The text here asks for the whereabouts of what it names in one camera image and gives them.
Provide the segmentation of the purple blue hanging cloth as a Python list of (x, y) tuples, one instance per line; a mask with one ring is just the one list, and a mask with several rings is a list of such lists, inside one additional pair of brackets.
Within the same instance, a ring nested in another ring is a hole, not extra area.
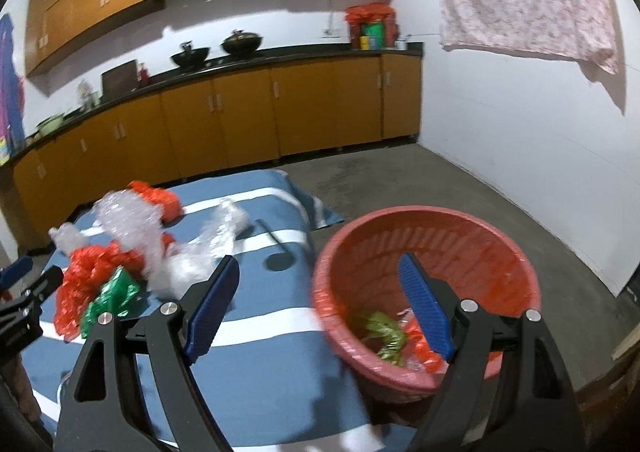
[(25, 142), (23, 115), (25, 105), (24, 81), (17, 74), (13, 62), (13, 22), (9, 14), (1, 16), (1, 164), (5, 165)]

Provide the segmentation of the red bag in basket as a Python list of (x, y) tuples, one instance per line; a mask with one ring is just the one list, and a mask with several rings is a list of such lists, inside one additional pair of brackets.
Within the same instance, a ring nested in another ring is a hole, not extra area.
[(414, 372), (441, 373), (445, 369), (445, 362), (431, 349), (411, 311), (402, 317), (399, 326), (406, 335), (406, 344), (401, 351), (405, 367)]

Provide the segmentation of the black wok with lid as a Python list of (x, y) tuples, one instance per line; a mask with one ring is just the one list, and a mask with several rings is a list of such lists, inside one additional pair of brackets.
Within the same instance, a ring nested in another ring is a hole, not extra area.
[(229, 56), (243, 58), (252, 56), (261, 45), (262, 36), (260, 34), (235, 29), (220, 46)]

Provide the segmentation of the red bag of groceries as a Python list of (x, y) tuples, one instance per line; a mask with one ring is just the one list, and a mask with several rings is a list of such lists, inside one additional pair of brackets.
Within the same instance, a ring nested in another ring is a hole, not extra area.
[(383, 2), (354, 5), (345, 10), (349, 40), (356, 50), (393, 48), (399, 36), (396, 10)]

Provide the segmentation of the clear jar on counter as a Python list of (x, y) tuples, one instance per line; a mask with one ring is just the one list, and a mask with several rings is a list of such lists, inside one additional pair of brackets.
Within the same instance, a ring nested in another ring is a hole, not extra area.
[(82, 110), (91, 110), (100, 105), (101, 97), (87, 80), (82, 79), (77, 86), (77, 100)]

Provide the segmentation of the green pot on counter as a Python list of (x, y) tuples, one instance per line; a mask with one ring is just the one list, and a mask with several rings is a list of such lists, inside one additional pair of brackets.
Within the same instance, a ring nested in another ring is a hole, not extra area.
[(45, 137), (58, 130), (60, 126), (64, 123), (64, 116), (62, 114), (52, 115), (43, 119), (37, 125), (37, 131), (42, 136)]

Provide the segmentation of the red plastic bag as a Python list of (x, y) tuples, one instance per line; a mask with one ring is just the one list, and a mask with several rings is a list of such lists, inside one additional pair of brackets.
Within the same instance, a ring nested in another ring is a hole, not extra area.
[(146, 279), (138, 274), (139, 268), (130, 258), (116, 256), (109, 249), (102, 253), (101, 247), (73, 253), (55, 295), (53, 325), (64, 342), (81, 337), (81, 316), (120, 265), (141, 284), (143, 290)]
[(128, 189), (138, 194), (147, 203), (160, 206), (162, 209), (160, 219), (164, 224), (174, 222), (184, 215), (179, 197), (170, 190), (153, 187), (143, 181), (131, 181), (128, 184)]

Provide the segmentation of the white cup on counter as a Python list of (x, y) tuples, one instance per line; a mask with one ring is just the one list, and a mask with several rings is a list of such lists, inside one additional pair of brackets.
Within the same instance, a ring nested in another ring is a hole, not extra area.
[(398, 37), (395, 41), (395, 48), (398, 51), (408, 51), (409, 50), (409, 42), (406, 37)]

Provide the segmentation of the lower orange kitchen cabinets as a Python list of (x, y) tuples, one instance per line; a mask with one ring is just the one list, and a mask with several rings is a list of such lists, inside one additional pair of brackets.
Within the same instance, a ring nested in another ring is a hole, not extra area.
[(231, 71), (99, 112), (1, 172), (18, 247), (132, 181), (152, 185), (282, 157), (413, 137), (422, 62), (409, 54), (328, 57)]

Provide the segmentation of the black wok left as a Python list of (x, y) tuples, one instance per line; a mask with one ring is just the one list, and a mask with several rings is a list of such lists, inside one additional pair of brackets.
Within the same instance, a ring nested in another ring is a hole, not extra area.
[(170, 56), (171, 62), (183, 71), (199, 70), (205, 66), (209, 48), (194, 48), (191, 41), (180, 44), (180, 52)]

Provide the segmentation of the clear plastic bag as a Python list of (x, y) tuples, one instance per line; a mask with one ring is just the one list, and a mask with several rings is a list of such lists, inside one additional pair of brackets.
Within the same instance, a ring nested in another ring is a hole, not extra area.
[(249, 225), (248, 213), (224, 199), (196, 238), (168, 246), (160, 268), (149, 275), (146, 289), (160, 299), (180, 299), (192, 285), (206, 282), (223, 257), (232, 255), (236, 237)]

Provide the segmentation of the green plastic bag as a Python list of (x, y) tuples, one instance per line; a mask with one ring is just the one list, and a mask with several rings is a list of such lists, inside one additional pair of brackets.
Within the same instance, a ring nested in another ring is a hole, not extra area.
[(101, 286), (99, 295), (89, 303), (80, 319), (80, 334), (86, 338), (99, 316), (110, 313), (125, 319), (137, 316), (143, 310), (141, 284), (122, 266), (114, 270), (110, 279)]

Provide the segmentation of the large bubble wrap sheet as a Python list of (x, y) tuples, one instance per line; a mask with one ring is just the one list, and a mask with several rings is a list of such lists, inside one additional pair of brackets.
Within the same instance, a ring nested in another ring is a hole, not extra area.
[(107, 192), (89, 211), (93, 221), (81, 229), (65, 222), (48, 230), (59, 253), (70, 259), (79, 250), (108, 249), (116, 256), (130, 258), (143, 279), (162, 268), (165, 246), (162, 226), (163, 208), (145, 201), (132, 190)]

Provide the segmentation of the red plastic waste basket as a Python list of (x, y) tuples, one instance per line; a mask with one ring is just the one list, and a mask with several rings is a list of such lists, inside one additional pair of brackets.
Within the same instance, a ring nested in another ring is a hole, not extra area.
[(536, 272), (521, 248), (477, 217), (442, 207), (398, 206), (345, 225), (318, 257), (312, 304), (331, 348), (361, 390), (388, 403), (431, 396), (447, 369), (439, 360), (426, 371), (400, 368), (380, 359), (366, 338), (370, 314), (399, 319), (409, 307), (398, 279), (404, 253), (414, 253), (429, 276), (489, 312), (518, 317), (541, 307)]

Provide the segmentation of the dark cutting board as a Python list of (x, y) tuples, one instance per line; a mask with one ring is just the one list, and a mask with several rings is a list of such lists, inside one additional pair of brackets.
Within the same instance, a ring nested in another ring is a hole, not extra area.
[(101, 74), (102, 100), (109, 102), (138, 89), (138, 63), (136, 60), (118, 65)]

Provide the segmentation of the green trash in basket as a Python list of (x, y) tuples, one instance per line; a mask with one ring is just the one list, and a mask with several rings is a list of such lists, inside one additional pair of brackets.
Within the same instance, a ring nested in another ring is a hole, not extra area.
[(408, 337), (396, 320), (383, 312), (373, 312), (367, 318), (364, 328), (366, 334), (361, 341), (379, 359), (396, 366), (405, 365), (402, 350), (407, 345)]

